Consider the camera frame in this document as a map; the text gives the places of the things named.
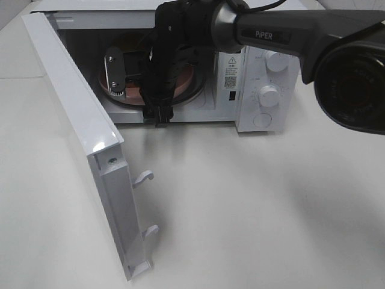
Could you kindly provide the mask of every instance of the open microwave door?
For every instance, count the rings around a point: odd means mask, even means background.
[[[133,195],[138,184],[153,177],[152,172],[131,179],[122,152],[124,140],[58,37],[49,15],[33,13],[24,16],[23,21],[46,72],[58,113],[66,122],[64,133],[76,156],[88,162],[123,270],[130,280],[150,268],[144,238],[158,230],[153,226],[140,231]]]

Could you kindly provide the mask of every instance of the qr code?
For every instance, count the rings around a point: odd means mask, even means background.
[[[225,87],[234,87],[236,86],[236,76],[227,76],[224,78]]]

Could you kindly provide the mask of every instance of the table surface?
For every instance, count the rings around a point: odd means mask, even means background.
[[[23,13],[27,13],[31,4]],[[384,288],[385,138],[298,82],[283,133],[119,125],[153,269],[125,280],[20,17],[0,30],[0,288]]]

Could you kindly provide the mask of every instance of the microwave oven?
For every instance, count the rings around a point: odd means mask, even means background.
[[[150,268],[138,224],[134,189],[153,178],[132,178],[115,124],[145,122],[140,103],[106,91],[103,60],[113,43],[130,47],[154,26],[163,1],[42,0],[23,17],[76,155],[93,178],[128,280]],[[248,1],[255,7],[268,1]],[[290,0],[280,10],[305,9]],[[234,122],[238,132],[281,131],[300,71],[298,58],[245,47],[237,53],[201,51],[182,81],[171,122]],[[132,87],[128,87],[132,96]]]

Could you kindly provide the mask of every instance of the camera lens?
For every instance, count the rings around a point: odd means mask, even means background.
[[[358,48],[332,52],[319,65],[315,91],[335,122],[354,129],[369,127],[385,113],[383,60]]]

